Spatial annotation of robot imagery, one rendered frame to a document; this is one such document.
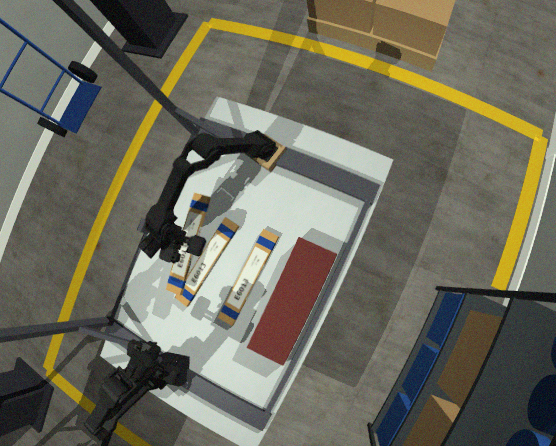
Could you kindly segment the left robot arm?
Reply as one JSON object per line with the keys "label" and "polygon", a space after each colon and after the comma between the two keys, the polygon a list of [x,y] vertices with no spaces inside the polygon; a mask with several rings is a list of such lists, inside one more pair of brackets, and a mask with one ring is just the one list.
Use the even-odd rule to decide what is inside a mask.
{"label": "left robot arm", "polygon": [[[268,146],[269,144],[270,146]],[[226,148],[225,145],[227,145]],[[226,154],[244,153],[250,158],[259,157],[268,162],[278,150],[275,146],[276,142],[259,130],[247,133],[243,138],[217,138],[207,133],[195,136],[185,145],[182,154],[173,162],[173,169],[157,204],[153,205],[147,213],[145,229],[149,234],[138,245],[139,248],[151,259],[164,245],[160,250],[159,258],[168,263],[179,262],[181,246],[168,243],[166,240],[172,240],[178,234],[178,227],[174,223],[178,219],[174,215],[174,207],[188,177],[196,171],[208,168],[221,155]],[[192,150],[204,160],[192,164],[188,162],[187,156]]]}

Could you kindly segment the tan welding electrode pack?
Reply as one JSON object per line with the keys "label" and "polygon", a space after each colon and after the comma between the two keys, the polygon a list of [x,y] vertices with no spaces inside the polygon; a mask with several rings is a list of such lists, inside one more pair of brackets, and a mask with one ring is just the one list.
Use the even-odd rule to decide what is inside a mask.
{"label": "tan welding electrode pack", "polygon": [[190,271],[184,292],[175,298],[188,307],[240,226],[224,218]]}
{"label": "tan welding electrode pack", "polygon": [[233,326],[279,237],[262,230],[218,318]]}

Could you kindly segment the tan cardboard box with blue bands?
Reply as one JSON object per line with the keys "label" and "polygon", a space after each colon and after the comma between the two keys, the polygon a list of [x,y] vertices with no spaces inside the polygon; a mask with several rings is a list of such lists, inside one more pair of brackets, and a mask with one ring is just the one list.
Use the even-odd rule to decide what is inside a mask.
{"label": "tan cardboard box with blue bands", "polygon": [[[187,232],[187,237],[200,235],[210,200],[211,197],[194,192],[183,227],[183,230]],[[181,250],[179,250],[181,258],[179,262],[176,262],[175,264],[173,263],[167,282],[166,290],[177,295],[183,294],[187,276],[193,259],[193,255],[186,252],[187,248],[188,246],[186,243],[181,246]]]}

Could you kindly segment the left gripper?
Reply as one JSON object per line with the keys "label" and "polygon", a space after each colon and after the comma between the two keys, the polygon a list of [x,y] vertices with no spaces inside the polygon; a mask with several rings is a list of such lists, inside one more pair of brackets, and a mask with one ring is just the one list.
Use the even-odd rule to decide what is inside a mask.
{"label": "left gripper", "polygon": [[[181,245],[181,246],[183,246],[184,243],[186,243],[187,246],[188,246],[188,248],[186,250],[187,253],[190,253],[190,254],[198,256],[198,257],[201,256],[202,251],[203,251],[203,249],[205,247],[205,244],[206,244],[206,239],[204,237],[201,237],[201,236],[198,236],[198,235],[187,237],[187,236],[185,236],[187,232],[182,230],[181,226],[177,225],[177,227],[178,227],[177,236],[172,240],[166,240],[166,241],[168,241],[169,243],[174,243],[174,244],[176,243],[176,244]],[[186,239],[188,239],[188,240],[186,240]],[[189,240],[191,240],[191,241],[189,241]]]}

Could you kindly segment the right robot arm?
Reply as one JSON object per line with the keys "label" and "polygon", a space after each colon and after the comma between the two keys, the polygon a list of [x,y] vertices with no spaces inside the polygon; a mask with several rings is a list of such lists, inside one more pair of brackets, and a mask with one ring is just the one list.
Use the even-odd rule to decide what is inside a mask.
{"label": "right robot arm", "polygon": [[[104,378],[99,390],[100,399],[89,418],[84,421],[87,430],[99,440],[109,439],[116,429],[118,420],[148,391],[158,388],[162,390],[168,384],[163,380],[164,374],[159,371],[150,376],[145,383],[148,369],[160,363],[157,360],[160,346],[152,341],[142,340],[135,344],[134,349],[138,351],[132,354],[129,366],[125,369],[118,366]],[[160,364],[165,367],[169,365],[168,362]],[[116,374],[120,380],[114,377]]]}

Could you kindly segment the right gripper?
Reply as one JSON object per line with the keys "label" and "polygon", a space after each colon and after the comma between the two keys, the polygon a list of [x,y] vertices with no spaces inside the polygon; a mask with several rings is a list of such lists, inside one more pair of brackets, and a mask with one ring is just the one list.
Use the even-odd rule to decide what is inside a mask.
{"label": "right gripper", "polygon": [[[134,352],[138,351],[138,350],[134,349],[134,345],[135,345],[137,342],[138,342],[138,341],[136,341],[136,340],[133,339],[133,340],[131,340],[131,341],[128,343],[127,355],[128,355],[129,357],[131,357],[132,354],[133,354]],[[179,360],[179,356],[176,357],[176,358],[172,361],[172,363],[174,363],[174,364],[172,364],[172,363],[170,362],[169,365],[168,365],[167,367],[165,367],[165,366],[163,366],[162,364],[159,363],[158,365],[156,365],[156,367],[149,368],[148,371],[147,371],[147,373],[146,373],[146,376],[145,376],[145,377],[146,377],[145,382],[148,381],[147,379],[148,379],[150,376],[152,376],[152,375],[154,376],[154,375],[156,374],[156,373],[155,373],[156,371],[160,371],[161,373],[164,374],[164,375],[163,375],[163,380],[165,380],[166,382],[168,382],[168,383],[171,384],[171,385],[175,385],[175,384],[178,382],[179,375],[180,375],[180,369],[177,367],[177,362],[178,362],[178,360]],[[175,365],[175,364],[176,364],[176,365]]]}

